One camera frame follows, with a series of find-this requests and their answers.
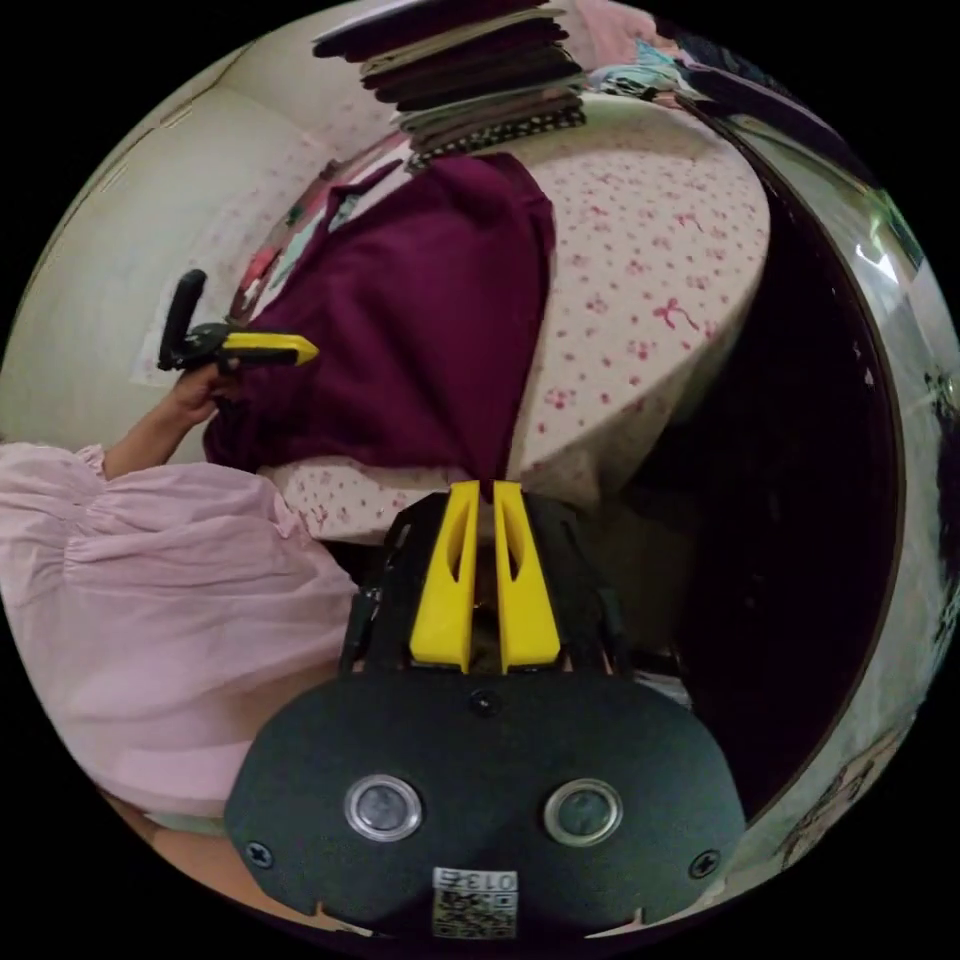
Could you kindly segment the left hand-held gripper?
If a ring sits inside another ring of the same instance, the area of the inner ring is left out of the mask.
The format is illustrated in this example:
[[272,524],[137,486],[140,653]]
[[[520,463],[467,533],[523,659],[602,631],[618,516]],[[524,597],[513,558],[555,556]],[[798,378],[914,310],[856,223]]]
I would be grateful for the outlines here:
[[174,341],[165,329],[156,368],[162,372],[189,373],[223,364],[228,369],[299,367],[318,356],[317,347],[300,335],[239,331],[239,327],[227,323],[201,324]]

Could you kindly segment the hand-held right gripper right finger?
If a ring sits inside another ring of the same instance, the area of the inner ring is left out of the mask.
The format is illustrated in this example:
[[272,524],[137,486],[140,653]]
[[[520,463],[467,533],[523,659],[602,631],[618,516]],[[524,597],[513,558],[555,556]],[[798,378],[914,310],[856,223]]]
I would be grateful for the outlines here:
[[493,521],[501,671],[551,667],[560,635],[520,485],[493,485]]

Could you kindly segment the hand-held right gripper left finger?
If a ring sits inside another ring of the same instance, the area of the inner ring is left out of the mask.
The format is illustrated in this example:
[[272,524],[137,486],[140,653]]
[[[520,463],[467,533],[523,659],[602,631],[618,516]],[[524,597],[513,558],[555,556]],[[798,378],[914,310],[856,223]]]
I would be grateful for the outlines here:
[[415,664],[469,671],[480,484],[451,485],[432,547],[410,637]]

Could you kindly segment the person's left hand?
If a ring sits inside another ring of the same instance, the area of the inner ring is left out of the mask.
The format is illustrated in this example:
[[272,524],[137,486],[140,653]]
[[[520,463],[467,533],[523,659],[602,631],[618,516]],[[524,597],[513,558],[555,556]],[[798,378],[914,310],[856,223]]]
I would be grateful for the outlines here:
[[221,406],[233,402],[241,388],[236,359],[217,361],[180,375],[170,392],[172,416],[186,430],[209,420]]

